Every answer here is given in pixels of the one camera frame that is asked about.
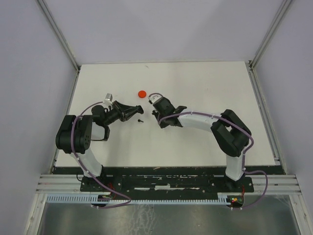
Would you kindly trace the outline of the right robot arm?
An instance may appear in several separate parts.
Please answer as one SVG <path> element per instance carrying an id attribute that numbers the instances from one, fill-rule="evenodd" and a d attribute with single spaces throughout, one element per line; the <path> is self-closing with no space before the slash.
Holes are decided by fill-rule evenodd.
<path id="1" fill-rule="evenodd" d="M 159 93 L 149 95 L 148 99 L 154 107 L 152 114 L 160 128 L 190 127 L 212 133 L 226 154 L 226 189 L 236 191 L 242 186 L 246 152 L 254 145 L 254 139 L 249 128 L 234 111 L 226 109 L 220 114 L 189 111 L 185 106 L 174 107 L 169 99 Z"/>

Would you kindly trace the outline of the round black earbud case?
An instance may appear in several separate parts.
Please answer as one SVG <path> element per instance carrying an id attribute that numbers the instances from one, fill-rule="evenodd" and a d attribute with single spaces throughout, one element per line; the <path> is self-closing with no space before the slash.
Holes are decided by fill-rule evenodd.
<path id="1" fill-rule="evenodd" d="M 140 114 L 144 114 L 144 110 L 140 105 L 137 105 L 137 112 Z"/>

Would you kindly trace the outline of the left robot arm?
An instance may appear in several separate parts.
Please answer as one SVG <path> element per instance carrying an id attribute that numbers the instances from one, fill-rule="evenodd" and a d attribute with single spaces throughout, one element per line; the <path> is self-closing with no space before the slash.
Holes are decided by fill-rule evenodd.
<path id="1" fill-rule="evenodd" d="M 109 189 L 112 183 L 108 181 L 104 167 L 92 152 L 92 125 L 103 129 L 100 141 L 107 141 L 110 136 L 109 125 L 119 120 L 128 121 L 135 114 L 143 114 L 140 105 L 129 106 L 114 101 L 108 107 L 103 102 L 88 106 L 79 116 L 66 115 L 57 132 L 55 143 L 59 150 L 70 155 L 83 171 L 81 186 L 95 188 L 98 191 Z"/>

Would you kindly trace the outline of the round orange earbud case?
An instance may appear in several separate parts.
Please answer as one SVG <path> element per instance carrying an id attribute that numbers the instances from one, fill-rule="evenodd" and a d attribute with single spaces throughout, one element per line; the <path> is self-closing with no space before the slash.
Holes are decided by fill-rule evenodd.
<path id="1" fill-rule="evenodd" d="M 139 97 L 139 98 L 145 98 L 146 96 L 147 96 L 146 91 L 140 90 L 140 91 L 138 92 L 138 97 Z"/>

